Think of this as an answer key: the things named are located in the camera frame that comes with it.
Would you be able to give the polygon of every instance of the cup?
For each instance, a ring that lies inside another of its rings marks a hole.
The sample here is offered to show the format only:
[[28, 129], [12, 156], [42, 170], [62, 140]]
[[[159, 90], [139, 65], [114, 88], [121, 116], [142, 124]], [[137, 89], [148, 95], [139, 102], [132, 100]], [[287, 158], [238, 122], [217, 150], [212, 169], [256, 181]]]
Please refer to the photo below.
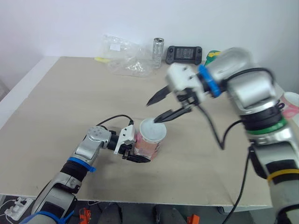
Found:
[[299, 94], [294, 92], [285, 92], [278, 103], [282, 114], [287, 119], [293, 119], [299, 126]]
[[143, 120], [139, 126], [134, 153], [153, 160], [157, 156], [166, 133], [165, 124], [154, 123], [154, 118]]

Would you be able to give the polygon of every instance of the black cable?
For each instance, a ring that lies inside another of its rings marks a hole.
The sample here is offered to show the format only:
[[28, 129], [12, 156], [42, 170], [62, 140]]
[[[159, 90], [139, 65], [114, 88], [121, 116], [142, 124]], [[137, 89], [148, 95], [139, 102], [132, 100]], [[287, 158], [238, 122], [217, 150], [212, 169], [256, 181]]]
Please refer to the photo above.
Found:
[[218, 137], [218, 134], [217, 134], [217, 131], [216, 131], [216, 128], [215, 128], [215, 126], [214, 126], [214, 123], [213, 123], [213, 121], [212, 121], [211, 118], [210, 118], [210, 115], [209, 115], [209, 114], [205, 111], [205, 109], [202, 108], [200, 105], [196, 105], [196, 106], [197, 106], [198, 109], [205, 115], [207, 121], [209, 122], [209, 125], [210, 125], [210, 127], [211, 127], [211, 129], [212, 129], [212, 132], [213, 132], [213, 134], [214, 134], [214, 137], [215, 137], [215, 139], [216, 139], [216, 141], [217, 141], [219, 147], [220, 147], [222, 150], [224, 150], [224, 147], [225, 147], [225, 139], [226, 139], [226, 136], [227, 136], [229, 130], [230, 130], [233, 126], [235, 126], [236, 124], [241, 123], [242, 121], [241, 121], [241, 120], [238, 120], [238, 121], [234, 122], [233, 124], [231, 124], [230, 126], [228, 126], [228, 128], [226, 129], [226, 131], [225, 131], [225, 133], [224, 133], [224, 135], [223, 135], [222, 141], [220, 141], [220, 139], [219, 139], [219, 137]]
[[271, 82], [272, 82], [272, 85], [274, 85], [274, 81], [275, 81], [274, 75], [273, 75], [273, 73], [272, 73], [269, 69], [267, 69], [267, 68], [251, 68], [251, 69], [245, 69], [245, 70], [239, 71], [239, 72], [233, 74], [232, 76], [230, 76], [229, 78], [224, 79], [224, 80], [222, 81], [222, 84], [223, 84], [223, 86], [226, 86], [226, 84], [228, 83], [229, 80], [231, 80], [231, 79], [233, 79], [233, 78], [236, 78], [237, 76], [243, 75], [243, 74], [245, 74], [245, 73], [253, 72], [253, 71], [265, 71], [265, 72], [267, 72], [267, 73], [271, 76]]
[[110, 121], [110, 120], [112, 120], [112, 119], [114, 119], [114, 118], [118, 118], [118, 117], [126, 117], [126, 118], [129, 118], [129, 119], [130, 119], [129, 125], [133, 125], [133, 124], [134, 124], [134, 121], [133, 121], [128, 115], [120, 114], [120, 115], [115, 115], [115, 116], [113, 116], [113, 117], [110, 117], [110, 118], [108, 118], [108, 119], [106, 119], [106, 120], [104, 120], [104, 121], [98, 123], [96, 126], [100, 126], [101, 124], [104, 124], [105, 122]]
[[103, 128], [105, 128], [106, 130], [108, 130], [105, 126], [103, 126], [103, 125], [97, 125], [97, 126], [100, 126], [100, 127], [103, 127]]
[[233, 206], [233, 209], [230, 211], [230, 213], [228, 214], [228, 216], [226, 216], [226, 218], [224, 219], [224, 221], [222, 222], [222, 224], [225, 224], [229, 218], [232, 216], [232, 214], [234, 213], [236, 207], [238, 206], [238, 203], [242, 197], [243, 194], [243, 190], [244, 190], [244, 186], [245, 186], [245, 180], [246, 180], [246, 176], [247, 176], [247, 170], [248, 170], [248, 164], [249, 164], [249, 159], [250, 159], [250, 152], [248, 151], [247, 154], [247, 158], [246, 158], [246, 163], [245, 163], [245, 169], [244, 169], [244, 174], [243, 174], [243, 180], [242, 180], [242, 185], [241, 185], [241, 189], [240, 189], [240, 193], [239, 196]]
[[228, 126], [228, 128], [225, 130], [224, 135], [223, 135], [223, 139], [222, 139], [222, 143], [221, 143], [221, 145], [222, 145], [222, 149], [223, 149], [223, 150], [224, 150], [224, 148], [225, 148], [225, 139], [226, 139], [226, 136], [227, 136], [229, 130], [230, 130], [233, 126], [235, 126], [235, 125], [237, 125], [237, 124], [239, 124], [239, 123], [242, 123], [242, 121], [241, 121], [241, 120], [237, 120], [237, 121], [235, 121], [233, 124], [231, 124], [230, 126]]

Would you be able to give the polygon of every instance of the blue ring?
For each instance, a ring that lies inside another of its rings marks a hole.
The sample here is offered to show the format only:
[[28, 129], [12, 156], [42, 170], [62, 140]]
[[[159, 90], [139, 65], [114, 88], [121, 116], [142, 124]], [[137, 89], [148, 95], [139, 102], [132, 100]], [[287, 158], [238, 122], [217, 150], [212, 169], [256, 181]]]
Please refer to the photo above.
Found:
[[220, 96], [221, 91], [217, 85], [217, 83], [213, 80], [213, 78], [211, 77], [209, 71], [206, 69], [205, 66], [200, 65], [199, 66], [199, 72], [202, 75], [202, 77], [204, 78], [204, 80], [206, 81], [206, 83], [208, 84], [208, 86], [210, 87], [213, 96], [216, 98], [218, 96]]
[[65, 217], [65, 218], [58, 218], [56, 215], [54, 215], [54, 214], [52, 214], [52, 213], [50, 213], [50, 212], [47, 212], [47, 211], [38, 211], [38, 212], [36, 212], [35, 214], [33, 214], [32, 216], [30, 216], [31, 217], [31, 219], [34, 217], [34, 216], [36, 216], [36, 215], [44, 215], [44, 216], [48, 216], [48, 217], [50, 217], [50, 218], [52, 218], [55, 222], [57, 222], [58, 224], [65, 224], [66, 223], [66, 221], [72, 216], [74, 214], [74, 211], [71, 211], [71, 213], [67, 216], [67, 217]]
[[77, 162], [80, 165], [84, 166], [86, 169], [88, 169], [89, 172], [92, 172], [92, 173], [97, 170], [95, 167], [92, 167], [88, 163], [86, 163], [86, 162], [84, 162], [84, 161], [82, 161], [82, 160], [80, 160], [78, 158], [75, 158], [75, 157], [70, 157], [68, 159], [68, 161]]

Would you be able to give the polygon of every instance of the yellow object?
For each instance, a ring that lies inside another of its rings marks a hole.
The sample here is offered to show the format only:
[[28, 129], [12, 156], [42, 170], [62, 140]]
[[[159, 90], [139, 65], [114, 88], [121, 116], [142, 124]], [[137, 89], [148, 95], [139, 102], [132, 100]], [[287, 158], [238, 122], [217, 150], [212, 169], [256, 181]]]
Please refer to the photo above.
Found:
[[274, 177], [283, 175], [283, 174], [299, 174], [299, 169], [282, 169], [270, 174], [267, 177], [267, 181], [270, 182]]
[[110, 59], [103, 58], [103, 57], [95, 57], [94, 60], [96, 60], [97, 62], [103, 62], [103, 63], [110, 62]]
[[208, 56], [209, 56], [209, 57], [218, 56], [220, 53], [221, 53], [220, 51], [218, 51], [218, 52], [210, 52], [210, 53], [208, 54]]

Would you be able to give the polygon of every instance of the white cable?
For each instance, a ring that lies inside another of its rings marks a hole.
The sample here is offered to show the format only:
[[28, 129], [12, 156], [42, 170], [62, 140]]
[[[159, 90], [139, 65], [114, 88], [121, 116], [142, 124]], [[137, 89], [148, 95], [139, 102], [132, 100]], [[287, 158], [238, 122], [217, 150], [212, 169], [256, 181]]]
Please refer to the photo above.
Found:
[[0, 206], [0, 209], [2, 208], [3, 205], [5, 205], [7, 202], [15, 202], [15, 199], [12, 199], [12, 200], [8, 200], [6, 202], [4, 202], [1, 206]]
[[95, 204], [98, 204], [98, 203], [101, 203], [101, 202], [95, 202], [95, 203], [90, 204], [89, 201], [87, 201], [87, 204], [88, 204], [89, 206], [91, 206], [91, 205], [95, 205]]
[[7, 220], [10, 224], [13, 224], [13, 223], [8, 219], [7, 215], [5, 215], [5, 218], [6, 218], [6, 220]]

